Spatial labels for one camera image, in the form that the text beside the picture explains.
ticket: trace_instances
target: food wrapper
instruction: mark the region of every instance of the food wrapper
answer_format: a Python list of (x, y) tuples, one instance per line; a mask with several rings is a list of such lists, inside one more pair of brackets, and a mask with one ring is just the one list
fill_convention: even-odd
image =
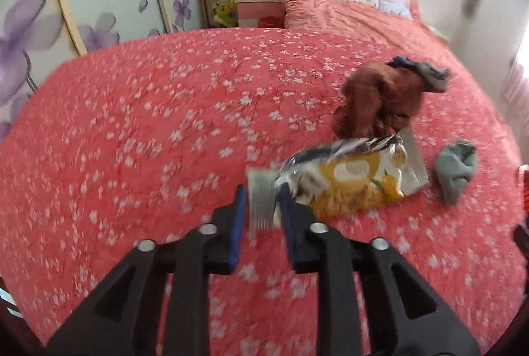
[(387, 138), (358, 138), (292, 156), (276, 185), (289, 183), (317, 218), (351, 215), (399, 202), (428, 183), (410, 128)]

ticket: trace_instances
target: silver screw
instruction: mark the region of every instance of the silver screw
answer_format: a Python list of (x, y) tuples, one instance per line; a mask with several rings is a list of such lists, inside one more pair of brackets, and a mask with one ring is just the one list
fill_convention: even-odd
[(324, 234), (325, 232), (329, 231), (329, 227), (325, 223), (315, 221), (313, 224), (310, 225), (310, 230), (315, 234)]
[(153, 240), (141, 240), (138, 243), (138, 250), (141, 252), (150, 252), (154, 250), (156, 243)]
[(213, 235), (217, 233), (217, 227), (213, 223), (206, 223), (198, 231), (203, 235)]
[(371, 241), (371, 245), (377, 250), (387, 250), (389, 248), (389, 243), (383, 238), (375, 238)]

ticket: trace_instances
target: red object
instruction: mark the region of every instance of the red object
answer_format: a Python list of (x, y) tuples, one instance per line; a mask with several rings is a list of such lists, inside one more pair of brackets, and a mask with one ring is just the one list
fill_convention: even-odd
[(261, 17), (257, 23), (258, 28), (282, 28), (281, 20), (275, 16)]
[[(333, 223), (356, 240), (388, 239), (490, 346), (525, 282), (510, 131), (453, 57), (286, 29), (131, 41), (50, 75), (0, 148), (0, 274), (30, 326), (46, 341), (136, 241), (208, 221), (247, 167), (332, 141), (346, 75), (403, 53), (454, 75), (413, 119), (427, 168), (462, 137), (477, 144), (477, 174), (455, 206), (432, 174), (398, 205)], [(314, 354), (316, 293), (315, 276), (290, 270), (280, 231), (246, 236), (235, 275), (211, 280), (213, 354)]]

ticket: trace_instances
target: brown cloth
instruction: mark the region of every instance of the brown cloth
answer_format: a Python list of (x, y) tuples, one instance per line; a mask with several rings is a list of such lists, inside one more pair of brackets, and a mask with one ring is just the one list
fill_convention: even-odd
[(421, 108), (423, 79), (404, 68), (367, 63), (342, 88), (346, 103), (334, 112), (340, 138), (387, 137), (409, 126)]

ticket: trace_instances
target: red floral bedspread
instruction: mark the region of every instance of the red floral bedspread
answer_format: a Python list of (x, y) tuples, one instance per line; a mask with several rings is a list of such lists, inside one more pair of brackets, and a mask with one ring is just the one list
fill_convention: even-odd
[[(523, 217), (517, 149), (456, 59), (404, 52), (454, 75), (413, 123), (428, 169), (461, 137), (478, 146), (477, 175), (453, 207), (432, 178), (400, 205), (335, 226), (390, 240), (486, 349), (515, 315), (525, 278), (510, 237)], [(401, 53), (330, 34), (218, 29), (57, 69), (0, 148), (0, 274), (38, 336), (46, 342), (135, 242), (172, 241), (208, 221), (246, 167), (277, 167), (332, 140), (344, 78)], [(213, 354), (314, 354), (316, 277), (289, 270), (281, 232), (247, 236), (236, 274), (213, 277), (210, 295)]]

